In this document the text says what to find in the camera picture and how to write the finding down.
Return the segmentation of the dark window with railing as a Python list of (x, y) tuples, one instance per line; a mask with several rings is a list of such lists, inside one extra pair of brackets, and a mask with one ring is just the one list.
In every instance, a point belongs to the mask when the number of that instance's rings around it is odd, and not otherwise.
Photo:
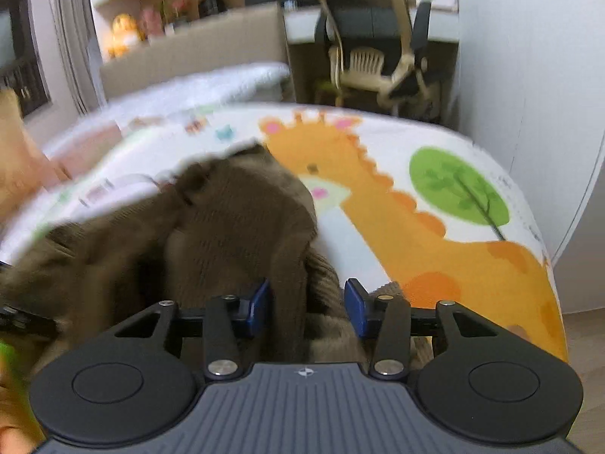
[(34, 42), (30, 0), (1, 0), (1, 88), (12, 89), (23, 117), (49, 103)]

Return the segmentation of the yellow duck plush toy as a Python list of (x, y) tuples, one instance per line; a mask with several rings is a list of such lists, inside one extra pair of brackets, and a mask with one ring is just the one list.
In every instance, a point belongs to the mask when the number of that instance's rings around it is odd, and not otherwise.
[(141, 43), (143, 43), (143, 34), (134, 17), (128, 13), (118, 14), (112, 22), (111, 36), (107, 45), (109, 57), (117, 59), (140, 46)]

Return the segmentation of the black round pot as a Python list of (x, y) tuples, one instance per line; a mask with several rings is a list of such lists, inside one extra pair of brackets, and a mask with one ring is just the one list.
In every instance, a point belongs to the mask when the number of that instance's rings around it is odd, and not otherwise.
[(227, 10), (228, 6), (225, 0), (199, 0), (198, 2), (199, 19), (217, 16)]

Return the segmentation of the cartoon giraffe play mat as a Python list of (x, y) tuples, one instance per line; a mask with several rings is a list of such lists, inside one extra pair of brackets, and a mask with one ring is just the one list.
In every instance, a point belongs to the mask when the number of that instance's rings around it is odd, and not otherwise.
[(445, 128), (336, 108), (232, 104), (132, 120), (88, 174), (9, 224), (13, 263), (55, 224), (157, 192), (189, 164), (264, 145), (311, 194), (317, 248), (340, 279), (401, 285), (429, 308), (456, 300), (560, 359), (567, 343), (533, 213), (484, 150)]

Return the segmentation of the potted plant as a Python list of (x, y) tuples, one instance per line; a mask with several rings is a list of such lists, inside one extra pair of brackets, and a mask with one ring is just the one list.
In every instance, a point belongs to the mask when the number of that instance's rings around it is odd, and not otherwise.
[(190, 21), (190, 0), (173, 0), (163, 2), (164, 33), (173, 35), (177, 28), (187, 25)]

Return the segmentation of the white desk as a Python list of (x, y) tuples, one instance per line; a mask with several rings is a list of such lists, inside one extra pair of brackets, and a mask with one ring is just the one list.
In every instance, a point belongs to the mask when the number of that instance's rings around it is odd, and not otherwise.
[[(322, 16), (321, 7), (307, 7), (284, 12), (287, 40), (291, 44), (315, 42), (315, 30)], [(351, 38), (398, 38), (399, 27), (390, 8), (348, 8), (337, 10), (334, 17), (341, 36)], [(429, 41), (458, 43), (458, 14), (431, 9)]]

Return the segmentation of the beige upholstered headboard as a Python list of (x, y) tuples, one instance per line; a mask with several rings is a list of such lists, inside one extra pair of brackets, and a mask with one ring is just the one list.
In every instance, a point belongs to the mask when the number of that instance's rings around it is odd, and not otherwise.
[(170, 79), (227, 67), (289, 63), (283, 11), (277, 3), (232, 9), (138, 46), (101, 66), (108, 100)]

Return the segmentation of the brown polka dot corduroy garment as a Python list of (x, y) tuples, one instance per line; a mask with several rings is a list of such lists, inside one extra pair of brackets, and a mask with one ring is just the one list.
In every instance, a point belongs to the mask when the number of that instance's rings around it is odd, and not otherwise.
[(367, 364), (316, 236), (311, 194), (262, 146), (196, 163), (154, 196), (54, 227), (3, 269), (3, 305), (57, 322), (59, 334), (1, 339), (30, 371), (161, 300), (202, 308), (269, 283), (265, 360)]

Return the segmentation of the orange bag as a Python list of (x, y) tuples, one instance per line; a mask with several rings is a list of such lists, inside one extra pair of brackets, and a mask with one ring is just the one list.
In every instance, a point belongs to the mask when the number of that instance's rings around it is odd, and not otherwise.
[(62, 164), (42, 153), (23, 127), (16, 93), (2, 89), (0, 103), (0, 218), (5, 224), (37, 192), (70, 178)]

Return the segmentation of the pink plush toy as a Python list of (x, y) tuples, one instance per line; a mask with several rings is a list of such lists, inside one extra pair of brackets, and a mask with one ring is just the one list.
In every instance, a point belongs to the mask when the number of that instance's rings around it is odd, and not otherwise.
[(148, 41), (164, 35), (163, 20), (155, 7), (146, 6), (141, 10), (141, 31)]

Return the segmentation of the green stool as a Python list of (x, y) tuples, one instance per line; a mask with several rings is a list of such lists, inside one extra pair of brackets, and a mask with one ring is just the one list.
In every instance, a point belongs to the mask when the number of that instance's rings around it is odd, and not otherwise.
[(317, 80), (314, 84), (314, 104), (328, 104), (330, 98), (333, 99), (334, 107), (343, 106), (343, 92), (329, 80)]

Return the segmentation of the grey curtain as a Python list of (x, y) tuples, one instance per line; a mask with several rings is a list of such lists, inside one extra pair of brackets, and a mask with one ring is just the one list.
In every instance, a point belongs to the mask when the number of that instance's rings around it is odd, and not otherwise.
[(68, 88), (80, 115), (105, 103), (102, 58), (90, 0), (49, 0)]

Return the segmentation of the beige mesh office chair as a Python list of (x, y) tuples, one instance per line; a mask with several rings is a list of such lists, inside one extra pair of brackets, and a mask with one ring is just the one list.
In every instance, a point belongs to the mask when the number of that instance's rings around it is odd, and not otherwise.
[[(437, 120), (441, 114), (444, 74), (429, 65), (431, 0), (409, 11), (408, 0), (319, 0), (323, 10), (316, 41), (326, 49), (330, 81), (346, 101), (356, 92), (373, 94), (379, 108), (393, 116), (405, 110), (419, 120)], [(398, 38), (343, 37), (334, 20), (337, 10), (390, 8), (395, 13)]]

